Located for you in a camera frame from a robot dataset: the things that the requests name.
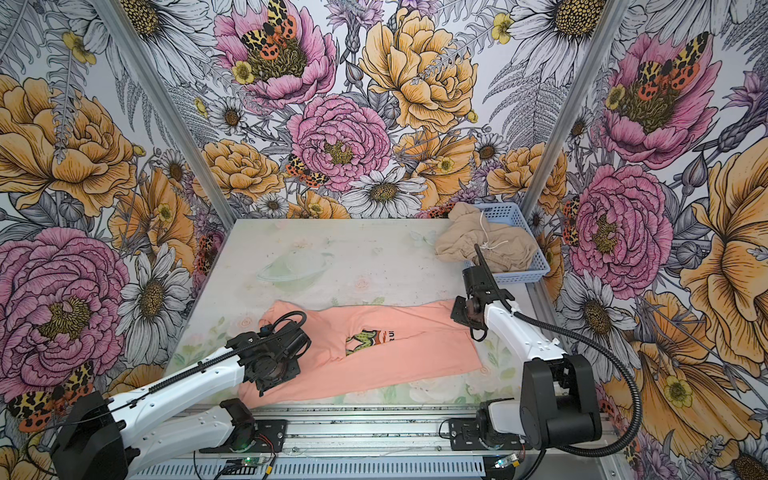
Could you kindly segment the peach graphic t-shirt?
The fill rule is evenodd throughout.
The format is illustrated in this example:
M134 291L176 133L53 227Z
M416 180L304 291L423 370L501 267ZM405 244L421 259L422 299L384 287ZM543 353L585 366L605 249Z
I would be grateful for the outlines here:
M246 383L239 397L257 408L478 370L482 363L474 341L450 318L452 306L451 301L437 301L308 310L302 329L311 345L299 359L299 375L264 394Z

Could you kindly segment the light blue plastic basket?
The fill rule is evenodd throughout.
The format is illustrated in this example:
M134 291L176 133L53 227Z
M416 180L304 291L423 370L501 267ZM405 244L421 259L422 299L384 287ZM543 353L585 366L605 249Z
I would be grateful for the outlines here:
M472 244L479 246L499 284L535 283L551 268L517 204L480 203Z

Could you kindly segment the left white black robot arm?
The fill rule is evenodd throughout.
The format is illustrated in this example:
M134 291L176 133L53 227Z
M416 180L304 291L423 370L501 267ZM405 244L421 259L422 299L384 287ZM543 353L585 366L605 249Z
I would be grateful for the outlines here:
M198 414L183 412L243 383L259 394L294 379L311 340L306 316L292 311L274 324L239 334L203 360L147 386L105 398L86 394L59 425L51 447L60 479L127 479L202 449L244 451L275 443L260 433L249 408L229 399Z

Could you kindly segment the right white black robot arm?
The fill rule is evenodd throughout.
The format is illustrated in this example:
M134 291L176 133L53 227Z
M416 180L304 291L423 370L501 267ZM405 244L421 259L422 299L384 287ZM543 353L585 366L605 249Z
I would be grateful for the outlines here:
M543 332L554 327L522 313L512 294L482 267L468 267L462 277L465 294L455 299L451 319L472 333L479 331L480 342L494 333L522 362L519 397L480 407L480 438L497 445L514 436L535 449L600 439L602 422L589 362L547 338Z

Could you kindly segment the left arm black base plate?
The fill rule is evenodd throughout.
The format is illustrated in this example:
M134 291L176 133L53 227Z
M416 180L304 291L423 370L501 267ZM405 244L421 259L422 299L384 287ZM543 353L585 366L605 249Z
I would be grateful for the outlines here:
M233 453L269 453L283 451L288 422L286 420L255 420L234 427L225 443Z

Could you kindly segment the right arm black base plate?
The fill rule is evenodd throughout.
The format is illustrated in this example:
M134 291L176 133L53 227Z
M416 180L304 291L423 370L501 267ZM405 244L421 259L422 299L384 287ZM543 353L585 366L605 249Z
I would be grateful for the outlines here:
M476 419L449 418L447 429L440 433L447 437L450 449L456 452L522 450L519 435L493 433Z

